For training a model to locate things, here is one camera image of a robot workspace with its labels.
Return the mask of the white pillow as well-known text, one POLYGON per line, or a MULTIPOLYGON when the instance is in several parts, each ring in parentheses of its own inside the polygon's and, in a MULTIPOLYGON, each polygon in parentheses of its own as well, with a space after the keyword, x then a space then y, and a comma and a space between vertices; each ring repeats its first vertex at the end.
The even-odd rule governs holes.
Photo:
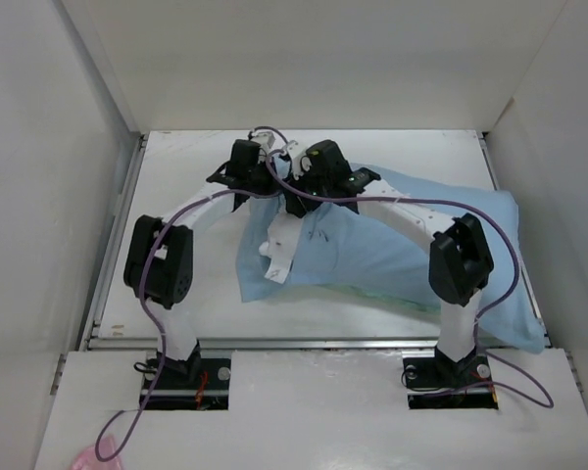
POLYGON ((280 211, 268 228, 267 240, 260 245, 259 253, 269 259, 264 277, 284 284, 291 270, 304 219, 286 211, 280 211))

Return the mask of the light blue pillowcase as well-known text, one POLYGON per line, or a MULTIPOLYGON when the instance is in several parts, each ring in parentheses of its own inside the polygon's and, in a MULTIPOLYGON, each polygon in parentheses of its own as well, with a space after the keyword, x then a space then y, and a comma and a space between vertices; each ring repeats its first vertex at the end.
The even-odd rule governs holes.
MULTIPOLYGON (((381 166, 375 172, 410 197, 467 204, 496 221, 501 233, 488 222, 482 224, 494 270, 481 303, 499 304, 481 317, 479 325, 510 346, 540 353, 545 332, 525 289, 518 286, 508 297, 504 295, 514 277, 511 255, 520 252, 519 213, 514 197, 507 191, 449 186, 381 166)), ((323 204, 303 218, 296 254, 283 284, 267 279, 270 259, 261 255, 260 247, 284 205, 283 198, 254 200, 250 204, 249 221, 236 259, 243 302, 266 299, 283 286, 334 285, 421 306, 440 305, 428 283, 428 257, 423 250, 383 223, 333 204, 323 204)))

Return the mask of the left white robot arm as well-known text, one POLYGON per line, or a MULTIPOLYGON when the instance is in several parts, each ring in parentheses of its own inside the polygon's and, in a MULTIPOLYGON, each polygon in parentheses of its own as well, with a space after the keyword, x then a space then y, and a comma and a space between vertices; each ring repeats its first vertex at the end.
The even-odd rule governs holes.
POLYGON ((181 389, 200 374, 200 344, 181 306, 192 285, 195 239, 249 198, 274 194, 266 168, 273 145, 270 131, 235 140, 229 160, 187 202, 165 215, 143 214, 134 224, 123 283, 158 330, 157 367, 181 389))

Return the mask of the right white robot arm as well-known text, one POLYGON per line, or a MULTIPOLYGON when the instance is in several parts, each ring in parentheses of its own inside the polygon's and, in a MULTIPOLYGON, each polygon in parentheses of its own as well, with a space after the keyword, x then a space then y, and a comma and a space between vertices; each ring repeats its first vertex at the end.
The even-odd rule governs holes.
POLYGON ((336 142, 306 147, 286 143, 279 153, 291 167, 285 180, 286 209, 304 215, 330 202, 357 211, 394 229, 428 256, 428 283, 440 301, 441 330, 434 356, 405 365, 406 381, 433 378, 433 388, 460 388, 477 368, 476 323, 482 291, 494 269, 480 220, 414 203, 382 176, 352 169, 336 142))

